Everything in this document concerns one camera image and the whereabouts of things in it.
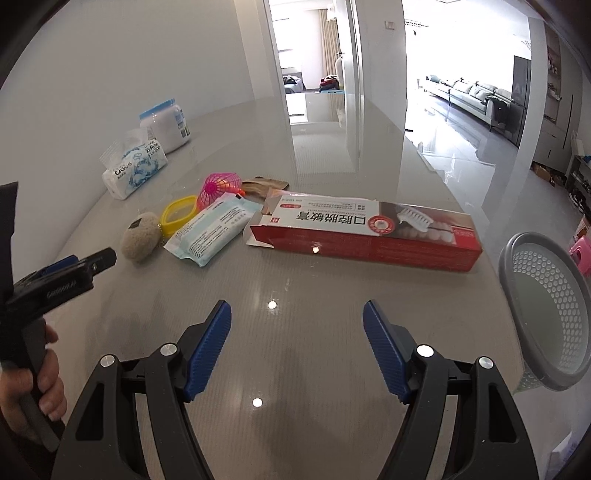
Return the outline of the person's left hand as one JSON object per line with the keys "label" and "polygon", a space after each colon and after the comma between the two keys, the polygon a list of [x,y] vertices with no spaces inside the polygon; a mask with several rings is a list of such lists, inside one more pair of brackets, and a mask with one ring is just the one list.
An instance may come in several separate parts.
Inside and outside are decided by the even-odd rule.
{"label": "person's left hand", "polygon": [[20,400],[36,388],[41,393],[37,402],[39,410],[50,421],[60,421],[67,411],[64,384],[60,377],[58,357],[48,344],[54,344],[59,336],[55,329],[44,324],[44,357],[37,374],[30,369],[18,368],[13,363],[1,367],[1,429],[2,437],[14,443],[30,441],[40,444],[35,429],[30,425],[20,405]]}

